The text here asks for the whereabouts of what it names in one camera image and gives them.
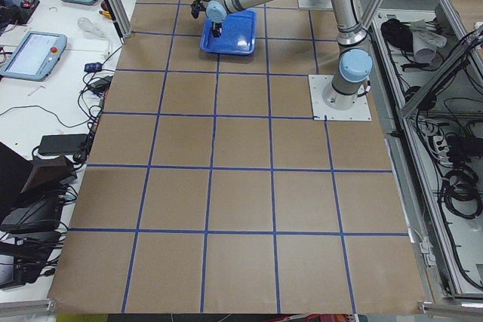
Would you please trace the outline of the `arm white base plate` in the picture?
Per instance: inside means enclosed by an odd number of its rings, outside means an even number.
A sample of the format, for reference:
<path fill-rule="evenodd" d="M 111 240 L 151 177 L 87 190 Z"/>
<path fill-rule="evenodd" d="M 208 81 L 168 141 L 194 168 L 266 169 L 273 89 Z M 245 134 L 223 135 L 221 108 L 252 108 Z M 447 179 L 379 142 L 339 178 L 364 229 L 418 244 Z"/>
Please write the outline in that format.
<path fill-rule="evenodd" d="M 338 94 L 332 75 L 308 75 L 312 118 L 316 121 L 372 121 L 363 87 L 352 96 Z"/>
<path fill-rule="evenodd" d="M 297 0 L 298 8 L 313 11 L 332 11 L 331 0 Z"/>

